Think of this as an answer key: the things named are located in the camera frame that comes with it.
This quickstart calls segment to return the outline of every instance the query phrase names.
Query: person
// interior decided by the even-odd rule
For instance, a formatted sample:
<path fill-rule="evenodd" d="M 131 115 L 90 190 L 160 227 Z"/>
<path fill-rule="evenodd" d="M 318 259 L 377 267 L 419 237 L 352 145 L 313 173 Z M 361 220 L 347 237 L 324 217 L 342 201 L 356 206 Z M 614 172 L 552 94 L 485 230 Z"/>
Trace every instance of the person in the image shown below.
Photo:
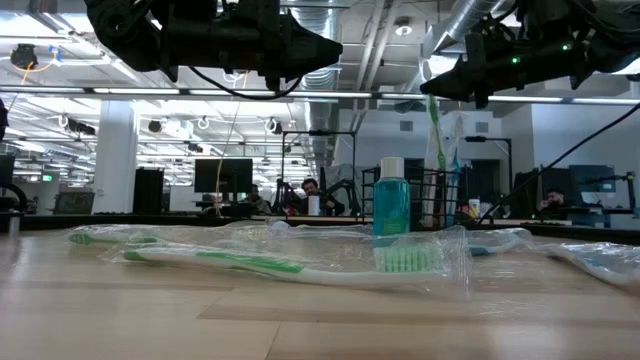
<path fill-rule="evenodd" d="M 572 206 L 573 203 L 569 199 L 565 198 L 564 191 L 560 189 L 549 189 L 547 190 L 547 198 L 540 201 L 538 210 L 543 213 L 557 214 L 564 220 L 567 214 L 562 214 L 561 209 Z"/>
<path fill-rule="evenodd" d="M 9 111 L 4 107 L 4 102 L 0 99 L 0 142 L 4 139 L 4 133 L 9 126 Z"/>
<path fill-rule="evenodd" d="M 330 194 L 323 194 L 318 190 L 318 182 L 315 179 L 306 179 L 302 182 L 302 190 L 307 195 L 302 200 L 302 204 L 298 209 L 300 215 L 309 213 L 309 196 L 320 197 L 320 212 L 324 212 L 326 216 L 340 216 L 344 212 L 344 205 Z"/>
<path fill-rule="evenodd" d="M 271 215 L 271 208 L 269 204 L 260 197 L 260 190 L 258 185 L 251 185 L 251 193 L 242 200 L 243 203 L 248 203 L 251 207 L 252 213 Z"/>

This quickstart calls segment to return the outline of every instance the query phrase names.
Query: plastic wrap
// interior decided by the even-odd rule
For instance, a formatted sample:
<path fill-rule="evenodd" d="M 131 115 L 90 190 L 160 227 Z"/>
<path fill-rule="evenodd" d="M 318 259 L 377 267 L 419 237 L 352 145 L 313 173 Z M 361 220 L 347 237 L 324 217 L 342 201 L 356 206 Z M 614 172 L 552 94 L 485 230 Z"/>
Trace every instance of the plastic wrap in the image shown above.
<path fill-rule="evenodd" d="M 471 269 L 467 237 L 462 227 L 394 235 L 391 248 L 399 252 L 422 247 L 437 256 L 432 257 L 429 268 L 423 271 L 379 272 L 370 226 L 290 228 L 281 222 L 215 228 L 113 225 L 85 226 L 69 233 L 69 239 L 78 244 L 114 244 L 101 255 L 112 262 L 204 265 L 251 271 L 286 281 L 406 288 L 465 297 L 470 291 Z"/>
<path fill-rule="evenodd" d="M 611 243 L 545 244 L 545 254 L 568 260 L 590 275 L 621 287 L 640 286 L 640 247 Z"/>
<path fill-rule="evenodd" d="M 522 228 L 469 231 L 469 251 L 472 256 L 526 251 L 534 247 L 531 232 Z"/>

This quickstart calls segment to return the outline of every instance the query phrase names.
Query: computer monitor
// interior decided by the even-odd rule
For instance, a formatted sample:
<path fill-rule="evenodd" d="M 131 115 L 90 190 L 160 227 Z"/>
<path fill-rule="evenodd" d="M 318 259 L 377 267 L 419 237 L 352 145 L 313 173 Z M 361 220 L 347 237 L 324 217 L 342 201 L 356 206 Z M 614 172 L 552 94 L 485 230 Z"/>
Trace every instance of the computer monitor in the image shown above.
<path fill-rule="evenodd" d="M 197 159 L 195 192 L 216 191 L 216 177 L 220 160 Z M 244 193 L 251 190 L 253 184 L 252 159 L 224 159 L 220 170 L 221 193 Z"/>
<path fill-rule="evenodd" d="M 547 192 L 550 190 L 560 190 L 564 193 L 565 200 L 574 203 L 582 201 L 582 196 L 573 181 L 571 169 L 551 168 L 545 171 L 541 178 L 543 198 L 547 198 Z"/>
<path fill-rule="evenodd" d="M 0 155 L 0 184 L 13 182 L 13 165 L 16 158 L 11 155 Z"/>
<path fill-rule="evenodd" d="M 615 171 L 609 165 L 571 165 L 573 182 L 580 192 L 616 192 Z"/>

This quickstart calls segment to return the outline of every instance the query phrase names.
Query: wire basket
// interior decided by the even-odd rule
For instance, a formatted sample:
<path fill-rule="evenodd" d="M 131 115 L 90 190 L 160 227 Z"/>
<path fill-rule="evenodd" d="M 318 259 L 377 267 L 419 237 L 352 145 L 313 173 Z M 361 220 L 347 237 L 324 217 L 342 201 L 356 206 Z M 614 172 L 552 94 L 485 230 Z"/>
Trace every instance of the wire basket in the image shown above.
<path fill-rule="evenodd" d="M 446 228 L 460 224 L 458 211 L 462 173 L 405 167 L 411 195 L 411 228 Z M 380 179 L 380 167 L 362 170 L 362 216 L 373 216 L 373 188 Z"/>

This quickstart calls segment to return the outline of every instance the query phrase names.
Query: mouthwash bottle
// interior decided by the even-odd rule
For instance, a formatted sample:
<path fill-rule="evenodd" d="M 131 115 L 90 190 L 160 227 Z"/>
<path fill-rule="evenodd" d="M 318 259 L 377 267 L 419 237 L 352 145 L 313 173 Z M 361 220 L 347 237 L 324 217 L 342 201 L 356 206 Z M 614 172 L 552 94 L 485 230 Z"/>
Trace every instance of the mouthwash bottle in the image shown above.
<path fill-rule="evenodd" d="M 378 236 L 409 232 L 409 184 L 404 179 L 404 159 L 386 157 L 380 162 L 380 180 L 373 188 L 374 248 L 390 246 L 393 237 Z"/>

